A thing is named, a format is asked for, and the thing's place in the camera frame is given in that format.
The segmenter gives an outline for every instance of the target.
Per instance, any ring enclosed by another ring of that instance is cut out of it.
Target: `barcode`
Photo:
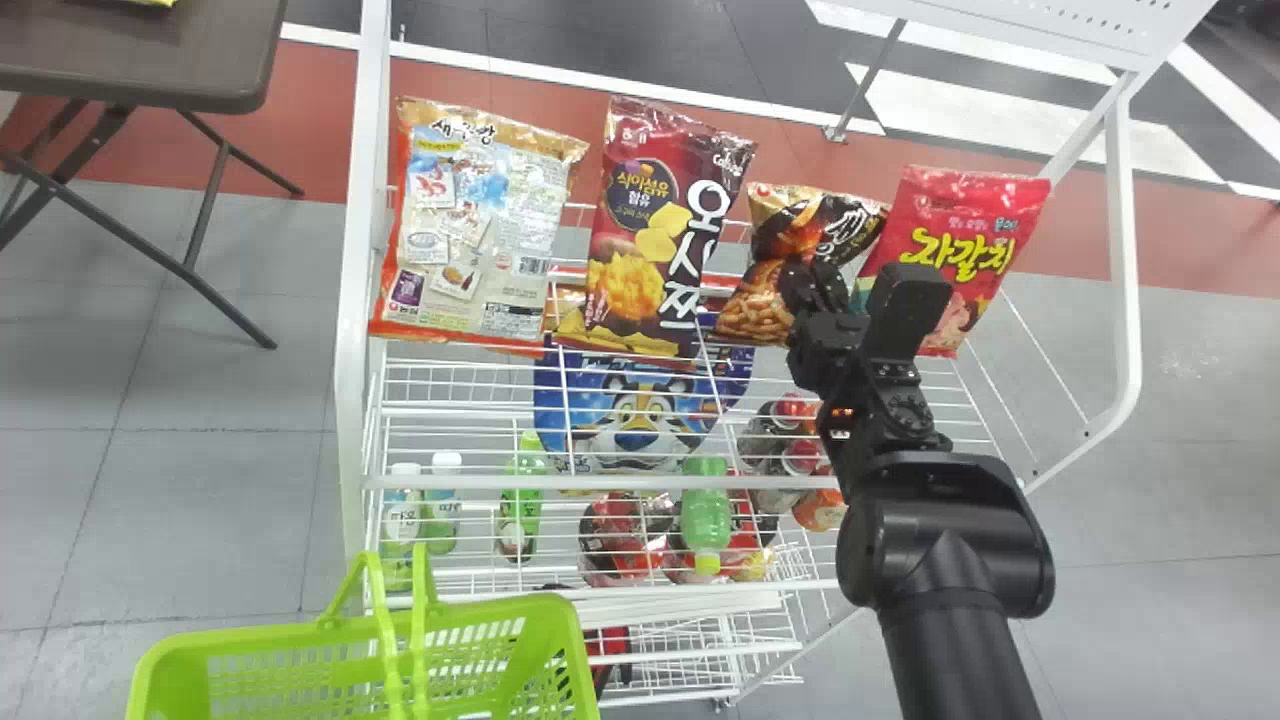
[[[524,256],[520,259],[520,268],[516,270],[525,275],[545,275],[550,260],[547,258]]]

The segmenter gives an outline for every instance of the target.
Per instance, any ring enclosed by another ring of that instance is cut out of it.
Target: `gray table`
[[[22,179],[0,209],[0,251],[58,197],[174,273],[259,345],[275,342],[196,274],[196,259],[228,158],[294,196],[302,190],[228,142],[195,113],[241,114],[260,108],[275,60],[285,0],[179,0],[174,8],[116,0],[0,0],[0,90],[67,97],[20,151],[0,161]],[[105,108],[88,135],[52,173],[36,155],[87,106]],[[172,258],[67,187],[138,106],[168,108],[216,146],[214,168],[182,260]],[[26,183],[35,190],[23,200]]]

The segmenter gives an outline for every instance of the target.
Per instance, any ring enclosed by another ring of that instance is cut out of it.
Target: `green shopping basket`
[[[343,618],[362,570],[374,612]],[[598,720],[577,612],[554,593],[442,603],[419,543],[411,610],[387,609],[381,561],[362,552],[314,623],[186,633],[156,643],[133,673],[125,717],[475,714]]]

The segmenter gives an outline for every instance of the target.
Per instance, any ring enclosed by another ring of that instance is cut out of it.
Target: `green bottle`
[[[431,455],[433,475],[457,475],[462,471],[462,455],[436,452]],[[422,503],[422,537],[431,555],[453,552],[458,546],[458,500],[453,489],[429,489]]]
[[[547,457],[538,433],[520,434],[516,455],[507,462],[508,475],[545,475]],[[529,562],[538,550],[538,525],[543,516],[543,491],[508,488],[498,503],[498,537],[494,544],[512,562]]]
[[[396,462],[392,475],[419,475],[417,462]],[[416,489],[383,491],[383,530],[378,555],[383,559],[387,592],[403,592],[413,584],[413,542],[422,537],[422,493]]]
[[[728,462],[723,457],[689,457],[686,475],[724,475]],[[686,489],[680,500],[680,534],[694,553],[694,573],[719,573],[719,553],[728,547],[731,511],[728,492],[722,488]]]

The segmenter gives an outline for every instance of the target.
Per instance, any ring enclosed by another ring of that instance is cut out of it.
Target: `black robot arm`
[[[826,263],[788,264],[780,290],[795,315],[787,365],[823,400],[818,432],[849,505],[840,588],[879,619],[902,716],[1038,720],[1009,618],[1048,609],[1048,543],[1009,466],[937,432],[914,363],[951,286],[886,265],[856,315]]]

